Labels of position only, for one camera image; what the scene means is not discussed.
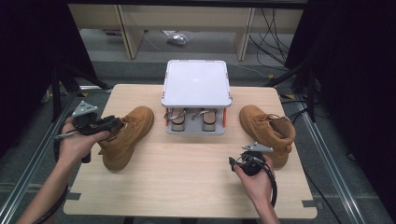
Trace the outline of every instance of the boot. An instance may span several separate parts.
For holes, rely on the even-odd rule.
[[[98,142],[102,148],[99,155],[103,155],[103,164],[112,171],[122,170],[128,164],[134,147],[151,129],[154,113],[141,105],[120,120],[123,127],[119,132]]]
[[[255,105],[246,105],[239,112],[239,121],[251,138],[274,150],[264,153],[272,159],[274,168],[279,169],[286,164],[296,137],[289,119],[267,115]]]

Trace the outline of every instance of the gray floor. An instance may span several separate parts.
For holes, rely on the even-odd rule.
[[[137,57],[129,60],[120,36],[108,36],[101,30],[81,30],[80,33],[97,71],[97,76],[111,85],[117,83],[161,84],[166,63],[174,59],[222,60],[227,63],[231,76],[230,83],[235,86],[262,86],[269,81],[269,75],[279,77],[283,74],[282,71],[261,65],[263,63],[267,66],[276,66],[276,68],[280,66],[277,61],[269,56],[260,54],[258,57],[256,54],[257,48],[251,41],[247,48],[246,59],[243,62],[238,62],[233,46],[233,34],[183,32],[191,38],[191,42],[187,46],[176,47],[167,44],[166,35],[160,31],[148,31]],[[253,38],[258,43],[260,42],[258,35],[253,35]],[[288,46],[292,40],[292,35],[280,35],[279,38]],[[279,56],[275,49],[268,48],[268,50]],[[80,85],[91,85],[84,80],[78,82]],[[292,94],[291,83],[292,78],[277,85],[276,89],[280,94]],[[109,93],[97,92],[89,93],[83,99],[93,105],[98,105],[103,110],[108,96]],[[74,104],[77,105],[80,100],[81,98],[75,99]],[[281,101],[287,102],[290,99],[282,99]],[[40,144],[40,139],[50,126],[51,107],[51,101],[48,101],[35,112],[33,119],[27,124],[29,128],[21,136],[20,144],[9,150],[0,160],[0,204],[6,202],[13,186],[20,179],[27,163]],[[296,103],[283,104],[283,107],[287,116],[301,110]],[[346,156],[348,149],[341,136],[338,135],[336,127],[333,126],[326,109],[322,105],[317,105],[315,112],[316,125],[320,134],[366,223],[393,223],[359,165]],[[355,221],[351,220],[348,215],[348,209],[342,202],[336,184],[332,182],[332,177],[328,173],[323,157],[318,152],[317,144],[307,128],[306,121],[300,116],[295,120],[294,125],[297,131],[295,144],[307,176],[313,181],[308,181],[308,183],[318,206],[318,216],[312,220],[282,219],[282,223],[335,223],[336,219],[330,208],[335,211],[342,223],[354,223]],[[53,165],[53,153],[49,149],[10,223],[16,222],[26,204],[30,202],[50,173]],[[323,193],[331,207],[326,204],[319,192]],[[57,222],[123,223],[123,220],[123,217],[69,216],[60,210]],[[160,223],[170,222],[169,219],[160,219]]]

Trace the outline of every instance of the forearm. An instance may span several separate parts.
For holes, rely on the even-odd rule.
[[[262,224],[280,223],[279,219],[276,216],[274,207],[270,203],[264,201],[256,201],[253,202],[253,204],[257,213],[259,214]]]
[[[33,223],[44,216],[64,193],[64,189],[74,170],[72,162],[58,161],[40,191],[26,208],[18,223]]]

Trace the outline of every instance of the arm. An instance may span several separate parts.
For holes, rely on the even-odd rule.
[[[274,173],[273,164],[270,158],[264,155],[265,163],[271,168]],[[248,176],[244,173],[242,168],[234,165],[236,174],[241,179],[244,186],[245,193],[253,202],[253,205],[259,214],[260,221],[264,223],[280,223],[276,216],[274,207],[271,205],[271,181],[264,170],[259,171],[254,176]]]
[[[66,120],[62,133],[75,129],[72,120],[71,118]],[[44,216],[64,193],[64,188],[79,161],[88,155],[96,142],[105,139],[108,135],[109,132],[101,132],[89,136],[74,134],[65,138],[60,145],[59,160],[18,223],[33,223]],[[53,223],[54,220],[55,216],[52,216],[46,223]]]

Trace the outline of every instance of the wooden table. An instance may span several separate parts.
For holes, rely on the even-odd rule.
[[[239,124],[244,105],[257,105],[264,112],[284,115],[273,88],[231,87],[233,103],[227,108],[223,135],[169,134],[165,131],[163,85],[117,85],[103,117],[123,117],[139,105],[154,111],[154,125],[135,148],[128,165],[112,173],[92,148],[92,161],[82,164],[71,188],[78,200],[67,200],[70,215],[124,217],[215,217],[257,218],[228,158],[237,159],[242,145],[253,140]],[[276,170],[279,218],[314,218],[315,206],[295,145],[288,163]]]

